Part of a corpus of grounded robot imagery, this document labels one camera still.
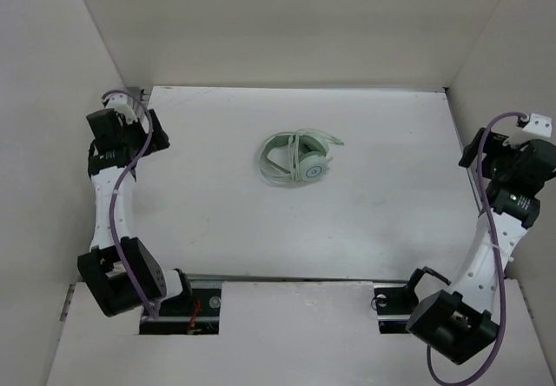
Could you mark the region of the mint green headphones with cable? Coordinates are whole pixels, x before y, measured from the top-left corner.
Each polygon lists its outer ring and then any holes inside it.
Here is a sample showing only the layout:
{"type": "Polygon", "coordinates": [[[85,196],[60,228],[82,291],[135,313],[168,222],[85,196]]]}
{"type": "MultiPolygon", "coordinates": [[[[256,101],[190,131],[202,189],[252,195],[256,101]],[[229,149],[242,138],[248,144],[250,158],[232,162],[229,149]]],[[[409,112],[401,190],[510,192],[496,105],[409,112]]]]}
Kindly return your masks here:
{"type": "Polygon", "coordinates": [[[259,149],[259,171],[267,181],[280,186],[318,182],[327,173],[332,160],[328,157],[330,145],[343,146],[344,142],[327,132],[310,128],[274,134],[259,149]],[[274,150],[285,151],[287,167],[270,158],[274,150]]]}

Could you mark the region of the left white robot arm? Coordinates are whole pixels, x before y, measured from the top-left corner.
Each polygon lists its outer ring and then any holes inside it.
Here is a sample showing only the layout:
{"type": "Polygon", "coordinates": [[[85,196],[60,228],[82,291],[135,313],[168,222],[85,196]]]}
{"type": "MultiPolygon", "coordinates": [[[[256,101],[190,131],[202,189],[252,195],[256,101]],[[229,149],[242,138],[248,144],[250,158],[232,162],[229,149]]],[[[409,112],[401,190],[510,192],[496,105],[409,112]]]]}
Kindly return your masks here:
{"type": "Polygon", "coordinates": [[[82,279],[105,316],[143,307],[148,316],[162,310],[181,314],[194,303],[188,277],[165,270],[134,232],[133,189],[136,156],[169,147],[153,110],[111,101],[89,114],[94,139],[88,174],[96,194],[96,224],[89,251],[77,259],[82,279]]]}

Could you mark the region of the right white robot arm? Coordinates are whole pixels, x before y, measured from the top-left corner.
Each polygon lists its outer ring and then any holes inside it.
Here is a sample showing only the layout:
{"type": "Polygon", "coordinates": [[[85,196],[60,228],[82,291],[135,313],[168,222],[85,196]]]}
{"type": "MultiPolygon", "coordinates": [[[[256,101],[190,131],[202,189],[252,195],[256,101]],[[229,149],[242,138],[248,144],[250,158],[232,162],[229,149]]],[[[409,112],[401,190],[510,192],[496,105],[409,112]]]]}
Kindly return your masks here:
{"type": "Polygon", "coordinates": [[[479,130],[463,150],[459,165],[487,179],[488,205],[481,211],[472,246],[447,289],[434,293],[416,281],[402,300],[414,312],[407,331],[452,363],[461,365],[494,343],[501,325],[492,319],[503,266],[540,213],[538,193],[555,177],[555,146],[550,123],[535,121],[511,136],[479,130]]]}

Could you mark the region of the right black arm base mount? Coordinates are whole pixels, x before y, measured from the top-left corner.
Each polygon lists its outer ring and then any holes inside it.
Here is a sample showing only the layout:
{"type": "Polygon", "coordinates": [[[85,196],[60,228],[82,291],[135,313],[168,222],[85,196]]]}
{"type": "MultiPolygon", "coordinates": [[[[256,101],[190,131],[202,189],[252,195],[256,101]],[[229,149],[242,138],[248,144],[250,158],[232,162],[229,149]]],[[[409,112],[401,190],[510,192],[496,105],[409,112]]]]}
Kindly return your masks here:
{"type": "Polygon", "coordinates": [[[408,321],[420,303],[427,301],[429,295],[418,296],[416,287],[405,283],[377,283],[374,285],[372,307],[378,316],[378,328],[382,335],[421,334],[432,331],[430,316],[419,311],[412,325],[413,331],[407,330],[408,321]]]}

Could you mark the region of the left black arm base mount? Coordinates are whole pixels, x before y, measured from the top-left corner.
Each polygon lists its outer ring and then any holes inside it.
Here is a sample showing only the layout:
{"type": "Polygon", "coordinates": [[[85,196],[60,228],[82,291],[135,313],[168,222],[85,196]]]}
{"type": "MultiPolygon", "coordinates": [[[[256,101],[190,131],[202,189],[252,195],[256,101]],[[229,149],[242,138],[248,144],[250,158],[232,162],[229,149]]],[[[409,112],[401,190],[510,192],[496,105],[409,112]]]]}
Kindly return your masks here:
{"type": "Polygon", "coordinates": [[[212,336],[219,333],[222,306],[222,281],[194,280],[193,298],[165,300],[159,317],[152,320],[144,311],[139,323],[143,336],[212,336]]]}

